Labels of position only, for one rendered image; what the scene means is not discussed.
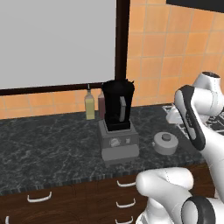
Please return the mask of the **wide dark wood drawer front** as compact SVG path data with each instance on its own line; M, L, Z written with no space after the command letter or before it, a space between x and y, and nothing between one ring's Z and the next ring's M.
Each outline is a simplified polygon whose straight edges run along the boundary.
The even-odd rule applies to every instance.
M44 198L52 192L52 197L44 202L29 203L27 195L31 199ZM73 188L70 185L52 187L49 189L41 189L29 192L20 192L0 196L0 215L5 216L15 211L36 212L38 210L51 210L56 206L60 206L74 197Z

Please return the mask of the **black hob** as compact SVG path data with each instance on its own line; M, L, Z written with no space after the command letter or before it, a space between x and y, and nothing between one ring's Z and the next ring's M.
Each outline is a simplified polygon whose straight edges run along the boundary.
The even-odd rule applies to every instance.
M166 114L168 114L168 112L170 111L171 107L174 106L174 104L169 104L169 105L164 105L162 107L162 109L165 111ZM214 130L215 132L221 134L224 136L224 109L222 110L222 112L214 117L214 116L210 116L209 118L205 118L204 117L204 122L205 125L210 129L210 130ZM187 132L186 132L186 128L184 126L184 124L174 124L177 128L179 128L179 130L184 134L184 136L186 138L188 138Z

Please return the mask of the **dark wood cupboard front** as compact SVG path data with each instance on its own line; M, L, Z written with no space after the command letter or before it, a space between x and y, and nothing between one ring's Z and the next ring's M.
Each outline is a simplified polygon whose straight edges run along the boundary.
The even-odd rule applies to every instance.
M192 173L194 179L193 188L190 193L192 195L213 198L215 188L207 164L193 164L187 166L187 169Z

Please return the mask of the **dark wood cupboard door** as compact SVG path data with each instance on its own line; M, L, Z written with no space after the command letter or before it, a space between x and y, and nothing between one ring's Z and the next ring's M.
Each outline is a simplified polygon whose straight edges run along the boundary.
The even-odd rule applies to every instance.
M10 224L80 224L80 220L74 214L58 210L8 213L1 218L0 224L5 224L6 216L9 216Z

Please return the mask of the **black range hood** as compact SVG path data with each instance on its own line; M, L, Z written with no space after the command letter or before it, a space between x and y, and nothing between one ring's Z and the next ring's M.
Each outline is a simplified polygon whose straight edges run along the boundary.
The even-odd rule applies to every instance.
M224 13L224 0L166 0L167 4Z

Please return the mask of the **yellow glass bottle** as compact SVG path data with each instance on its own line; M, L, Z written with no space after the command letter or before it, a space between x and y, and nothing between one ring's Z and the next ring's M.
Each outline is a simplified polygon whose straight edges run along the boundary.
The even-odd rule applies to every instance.
M87 86L87 94L85 96L86 118L93 120L95 118L95 99L91 94L90 86Z

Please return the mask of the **grey blender with black jar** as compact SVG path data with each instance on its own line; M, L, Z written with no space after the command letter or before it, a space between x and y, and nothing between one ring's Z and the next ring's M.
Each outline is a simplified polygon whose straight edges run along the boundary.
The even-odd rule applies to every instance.
M97 131L102 159L106 166L132 161L139 156L139 135L130 120L134 82L109 80L101 89L105 114Z

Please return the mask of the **dark red glass bottle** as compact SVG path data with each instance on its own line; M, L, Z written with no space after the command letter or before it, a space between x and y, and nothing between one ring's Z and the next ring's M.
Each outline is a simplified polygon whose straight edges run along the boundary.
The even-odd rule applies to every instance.
M101 93L98 96L98 112L99 112L99 117L101 119L104 119L104 115L105 115L105 98L104 98L103 91L101 91Z

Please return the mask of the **window with dark frame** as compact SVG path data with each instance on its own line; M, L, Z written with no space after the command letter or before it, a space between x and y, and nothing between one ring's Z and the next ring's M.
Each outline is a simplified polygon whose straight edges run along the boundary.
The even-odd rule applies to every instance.
M130 0L0 0L0 95L126 78Z

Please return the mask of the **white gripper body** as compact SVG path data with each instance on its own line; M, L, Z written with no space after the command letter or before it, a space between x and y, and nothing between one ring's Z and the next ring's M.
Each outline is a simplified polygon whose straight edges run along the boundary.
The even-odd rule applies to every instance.
M168 114L166 115L166 121L170 124L182 124L182 118L179 111L175 106L172 106Z

